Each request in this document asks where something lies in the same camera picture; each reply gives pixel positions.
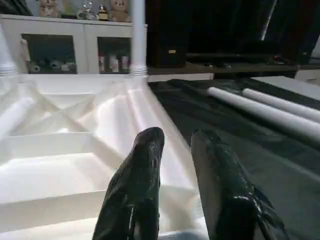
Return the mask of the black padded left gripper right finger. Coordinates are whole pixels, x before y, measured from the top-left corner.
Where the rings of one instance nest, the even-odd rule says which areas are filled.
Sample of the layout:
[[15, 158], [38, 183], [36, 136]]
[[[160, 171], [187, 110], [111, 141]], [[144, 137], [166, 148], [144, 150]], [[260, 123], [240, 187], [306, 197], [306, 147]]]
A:
[[272, 203], [250, 181], [233, 149], [213, 130], [195, 130], [190, 148], [211, 240], [290, 238]]

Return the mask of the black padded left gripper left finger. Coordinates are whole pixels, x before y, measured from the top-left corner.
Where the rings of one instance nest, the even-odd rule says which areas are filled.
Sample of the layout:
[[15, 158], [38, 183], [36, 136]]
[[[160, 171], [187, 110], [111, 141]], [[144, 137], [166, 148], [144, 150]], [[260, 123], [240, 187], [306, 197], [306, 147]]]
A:
[[111, 178], [95, 224], [94, 240], [156, 240], [159, 236], [160, 166], [164, 132], [139, 132]]

